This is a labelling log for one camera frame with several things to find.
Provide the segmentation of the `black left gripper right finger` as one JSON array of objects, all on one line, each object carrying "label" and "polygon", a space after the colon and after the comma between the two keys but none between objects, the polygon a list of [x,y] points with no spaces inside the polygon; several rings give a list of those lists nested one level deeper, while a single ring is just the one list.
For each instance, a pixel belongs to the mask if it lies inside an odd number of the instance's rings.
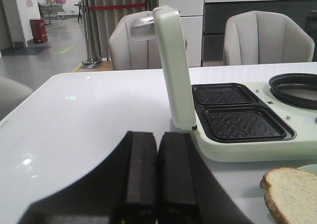
[{"label": "black left gripper right finger", "polygon": [[160,224],[251,223],[210,172],[189,134],[164,134],[158,173]]}]

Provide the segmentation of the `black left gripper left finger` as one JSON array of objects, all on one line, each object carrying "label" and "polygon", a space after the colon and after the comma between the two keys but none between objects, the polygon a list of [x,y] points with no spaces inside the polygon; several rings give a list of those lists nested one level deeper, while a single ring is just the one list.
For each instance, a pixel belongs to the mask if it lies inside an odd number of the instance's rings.
[{"label": "black left gripper left finger", "polygon": [[157,145],[153,134],[128,131],[92,171],[31,204],[20,224],[154,224]]}]

